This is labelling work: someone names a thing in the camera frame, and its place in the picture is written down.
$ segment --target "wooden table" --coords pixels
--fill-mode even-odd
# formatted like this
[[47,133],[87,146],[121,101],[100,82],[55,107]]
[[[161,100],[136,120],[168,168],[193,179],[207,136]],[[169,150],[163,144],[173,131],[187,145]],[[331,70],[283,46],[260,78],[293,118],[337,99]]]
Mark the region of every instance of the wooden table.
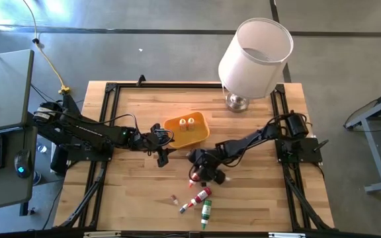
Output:
[[[89,82],[84,116],[99,119],[106,83]],[[284,86],[289,110],[308,115],[302,85],[286,83]],[[252,101],[246,112],[230,112],[221,89],[121,89],[116,115],[135,114],[139,129],[147,132],[157,122],[163,125],[167,119],[196,111],[203,113],[210,127],[210,137],[196,145],[205,148],[227,139],[240,139],[262,128],[273,117],[270,98]],[[125,117],[117,120],[116,125],[134,126],[134,123]],[[146,153],[116,149],[108,165],[97,229],[201,230],[201,205],[179,213],[179,206],[201,190],[199,186],[188,188],[191,163],[185,155],[189,150],[184,148],[170,154],[169,164],[158,168],[157,155],[148,157]],[[81,201],[89,164],[77,163],[67,172],[54,225],[65,221]],[[221,167],[232,180],[221,186],[214,183],[210,186],[212,211],[207,231],[291,230],[282,167],[276,161],[273,141],[248,150],[237,167]],[[306,198],[324,222],[333,227],[319,169],[311,164],[300,167]],[[179,206],[172,203],[172,194],[179,199]],[[88,220],[93,211],[92,202],[89,207]],[[302,224],[299,204],[296,207]]]

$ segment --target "small bottle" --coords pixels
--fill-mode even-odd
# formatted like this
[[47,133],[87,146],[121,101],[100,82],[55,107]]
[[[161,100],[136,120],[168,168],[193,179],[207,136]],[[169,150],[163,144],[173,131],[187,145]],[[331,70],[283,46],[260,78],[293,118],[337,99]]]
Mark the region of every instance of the small bottle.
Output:
[[177,197],[176,197],[174,194],[171,195],[170,198],[172,199],[172,201],[173,201],[173,203],[174,203],[175,205],[179,205],[179,201],[177,200]]
[[195,130],[195,120],[193,118],[188,119],[188,130]]
[[198,174],[193,173],[191,179],[189,179],[189,188],[192,187],[194,184],[196,184],[195,181],[198,181],[198,180],[199,180]]
[[186,211],[187,208],[188,208],[188,204],[185,204],[183,205],[183,207],[180,208],[179,212],[182,214],[183,212]]
[[208,224],[208,219],[210,219],[210,214],[211,214],[211,200],[205,200],[204,206],[202,207],[202,213],[201,213],[202,229],[205,229],[206,224]]
[[40,142],[36,143],[36,149],[41,153],[45,153],[47,150],[46,146]]
[[186,126],[186,120],[185,119],[180,119],[179,121],[179,126],[180,126],[180,131],[185,132],[187,131],[187,126]]
[[193,205],[197,205],[198,203],[202,202],[205,198],[207,198],[209,195],[211,195],[211,189],[206,187],[204,190],[198,193],[188,204],[188,208],[190,208]]

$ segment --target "metal stand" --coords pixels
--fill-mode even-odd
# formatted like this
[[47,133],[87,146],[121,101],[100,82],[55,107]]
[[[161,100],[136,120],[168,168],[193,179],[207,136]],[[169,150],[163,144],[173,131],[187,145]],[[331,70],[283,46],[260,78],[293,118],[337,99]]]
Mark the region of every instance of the metal stand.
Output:
[[27,216],[29,212],[29,202],[23,202],[20,204],[20,213],[19,216]]
[[[371,153],[374,158],[374,162],[376,163],[376,167],[378,170],[378,173],[380,175],[381,179],[381,157],[377,150],[376,142],[374,141],[373,135],[370,129],[370,126],[368,125],[369,120],[373,120],[375,118],[380,118],[381,115],[381,103],[377,104],[376,106],[373,106],[370,110],[362,113],[361,115],[357,116],[355,119],[351,120],[350,122],[346,123],[344,127],[348,130],[352,130],[355,126],[362,126],[363,130],[365,131],[365,136],[368,141],[368,146],[370,147]],[[377,184],[371,184],[370,186],[364,187],[365,192],[375,192],[375,191],[381,191],[381,182]]]
[[19,216],[27,216],[35,214],[34,208],[29,210],[29,202],[23,202],[20,204]]

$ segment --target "lamp base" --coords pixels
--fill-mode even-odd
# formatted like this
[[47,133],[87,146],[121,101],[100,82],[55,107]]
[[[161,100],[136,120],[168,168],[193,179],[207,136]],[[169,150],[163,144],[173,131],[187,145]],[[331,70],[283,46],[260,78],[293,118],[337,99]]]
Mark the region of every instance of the lamp base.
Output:
[[232,112],[243,112],[248,109],[249,100],[229,93],[226,97],[226,105]]

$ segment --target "lamp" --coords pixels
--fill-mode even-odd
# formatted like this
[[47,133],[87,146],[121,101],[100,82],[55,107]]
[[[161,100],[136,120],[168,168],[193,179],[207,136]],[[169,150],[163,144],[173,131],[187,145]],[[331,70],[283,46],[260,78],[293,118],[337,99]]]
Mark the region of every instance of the lamp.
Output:
[[250,99],[269,95],[293,46],[289,31],[273,20],[256,18],[242,23],[218,66],[220,80],[229,91],[227,107],[243,112]]

